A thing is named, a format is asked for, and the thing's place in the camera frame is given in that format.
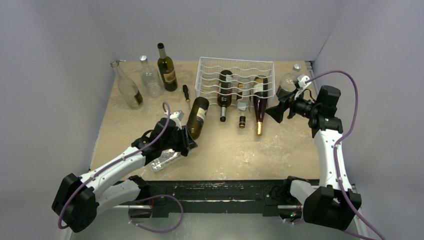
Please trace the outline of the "dark green bottle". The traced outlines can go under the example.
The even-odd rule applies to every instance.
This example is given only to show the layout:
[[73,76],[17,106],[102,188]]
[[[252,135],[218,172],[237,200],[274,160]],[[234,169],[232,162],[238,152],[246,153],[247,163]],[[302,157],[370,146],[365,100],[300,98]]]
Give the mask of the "dark green bottle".
[[209,101],[202,96],[197,97],[192,104],[186,126],[193,140],[197,140],[201,135],[209,104]]

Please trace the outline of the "dark bottle silver collar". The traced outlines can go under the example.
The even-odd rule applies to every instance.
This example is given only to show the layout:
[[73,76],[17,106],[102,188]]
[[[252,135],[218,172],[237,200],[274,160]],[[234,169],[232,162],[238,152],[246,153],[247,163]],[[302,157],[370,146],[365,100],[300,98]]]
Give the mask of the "dark bottle silver collar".
[[219,75],[219,93],[217,94],[217,104],[220,106],[220,118],[221,122],[225,122],[227,119],[227,108],[232,103],[232,81],[233,73],[230,70],[223,70]]

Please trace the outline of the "clear bottle silver cap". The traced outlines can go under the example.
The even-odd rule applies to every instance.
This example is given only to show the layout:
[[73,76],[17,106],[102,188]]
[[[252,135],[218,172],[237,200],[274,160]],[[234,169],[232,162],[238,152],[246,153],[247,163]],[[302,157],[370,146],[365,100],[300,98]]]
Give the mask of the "clear bottle silver cap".
[[164,86],[160,80],[158,71],[152,67],[146,55],[139,57],[141,63],[140,78],[146,88],[146,92],[151,97],[158,97],[164,91]]

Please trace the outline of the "tall clear bottle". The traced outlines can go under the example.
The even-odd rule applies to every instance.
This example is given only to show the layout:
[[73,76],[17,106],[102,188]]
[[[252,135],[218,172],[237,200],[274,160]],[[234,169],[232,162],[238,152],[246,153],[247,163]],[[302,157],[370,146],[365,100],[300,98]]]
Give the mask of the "tall clear bottle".
[[117,86],[120,94],[130,109],[137,110],[143,104],[143,97],[136,83],[125,73],[121,67],[124,60],[112,60],[112,67],[115,77],[117,78]]

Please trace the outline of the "dark labelled wine bottle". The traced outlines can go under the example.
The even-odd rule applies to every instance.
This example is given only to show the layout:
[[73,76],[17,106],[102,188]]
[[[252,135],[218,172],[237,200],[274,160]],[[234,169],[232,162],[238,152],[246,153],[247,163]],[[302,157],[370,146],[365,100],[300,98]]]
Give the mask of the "dark labelled wine bottle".
[[159,58],[157,60],[158,70],[164,84],[165,90],[173,92],[178,88],[177,77],[173,60],[166,54],[162,42],[157,44]]

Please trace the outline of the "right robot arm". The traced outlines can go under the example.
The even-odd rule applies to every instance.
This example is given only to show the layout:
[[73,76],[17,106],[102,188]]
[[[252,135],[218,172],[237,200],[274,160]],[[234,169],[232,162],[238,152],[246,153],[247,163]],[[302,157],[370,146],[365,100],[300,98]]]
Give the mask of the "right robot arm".
[[355,210],[362,204],[361,195],[354,193],[346,171],[341,143],[342,121],[335,116],[341,96],[338,88],[323,85],[315,101],[304,99],[299,89],[292,92],[279,88],[278,105],[266,109],[278,123],[285,111],[288,118],[300,115],[308,119],[311,135],[318,151],[320,179],[318,188],[306,180],[289,176],[289,185],[281,189],[280,196],[288,204],[296,200],[303,206],[305,222],[344,231],[352,222]]

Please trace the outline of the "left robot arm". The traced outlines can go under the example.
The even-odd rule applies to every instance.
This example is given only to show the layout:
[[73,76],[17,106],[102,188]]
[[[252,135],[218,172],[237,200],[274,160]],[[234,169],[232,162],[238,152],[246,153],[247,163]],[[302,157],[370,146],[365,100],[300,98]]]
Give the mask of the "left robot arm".
[[58,215],[59,229],[78,233],[86,229],[101,213],[123,203],[152,204],[167,194],[151,194],[150,185],[140,176],[121,178],[158,159],[165,151],[186,157],[197,148],[189,128],[175,117],[161,118],[153,129],[135,139],[111,161],[80,176],[65,176],[52,203]]

